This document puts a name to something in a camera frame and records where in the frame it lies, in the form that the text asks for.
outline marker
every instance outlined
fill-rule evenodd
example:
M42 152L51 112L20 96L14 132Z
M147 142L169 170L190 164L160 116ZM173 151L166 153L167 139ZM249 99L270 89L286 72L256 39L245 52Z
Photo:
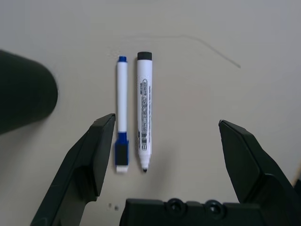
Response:
M152 54L139 52L137 55L137 108L138 108L138 153L144 172L151 158L151 95Z
M120 56L117 62L117 124L118 139L115 143L115 165L117 173L128 169L127 139L127 57Z

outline white table surface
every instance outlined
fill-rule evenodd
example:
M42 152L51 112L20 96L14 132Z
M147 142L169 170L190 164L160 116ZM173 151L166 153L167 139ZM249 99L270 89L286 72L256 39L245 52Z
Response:
M59 99L46 120L0 136L0 224L29 225L69 149L95 119L116 112L119 54L129 63L129 171L114 173L111 151L82 226L119 225L129 197L237 202L219 119L253 133L293 182L301 163L300 10L299 0L2 0L0 48L45 65ZM153 52L154 71L147 174L134 146L134 60L144 50Z

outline white marker barrel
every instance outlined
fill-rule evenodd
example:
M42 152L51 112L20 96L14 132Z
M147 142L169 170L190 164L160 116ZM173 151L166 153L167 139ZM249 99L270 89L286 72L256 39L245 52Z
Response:
M151 100L152 100L152 54L140 52L137 56L137 108L138 153L141 167L147 171L151 158Z
M117 123L118 132L127 131L127 58L117 62Z

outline scratch mark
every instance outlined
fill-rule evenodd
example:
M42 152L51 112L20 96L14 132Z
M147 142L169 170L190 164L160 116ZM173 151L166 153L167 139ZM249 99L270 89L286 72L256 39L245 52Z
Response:
M148 39L151 39L151 38L153 38L153 39L170 39L170 38L172 38L172 39L178 39L178 38L185 38L185 39L193 40L193 41L196 41L198 43L203 44L208 49L212 50L214 53L216 53L217 55L219 55L220 57L222 57L226 61L228 61L231 64L235 65L237 68L241 68L240 64L238 64L234 60L230 59L229 57L227 57L226 55L224 55L223 53L221 53L220 51L218 51L217 49L215 49L213 46L211 46L208 42L206 42L206 41L204 41L204 40L202 40L201 38L198 38L198 37L194 37L194 36L190 36L190 35L185 35L185 34L180 34L180 35L152 35L152 34L149 34L149 35L131 35L131 37L135 37L135 38L148 38Z

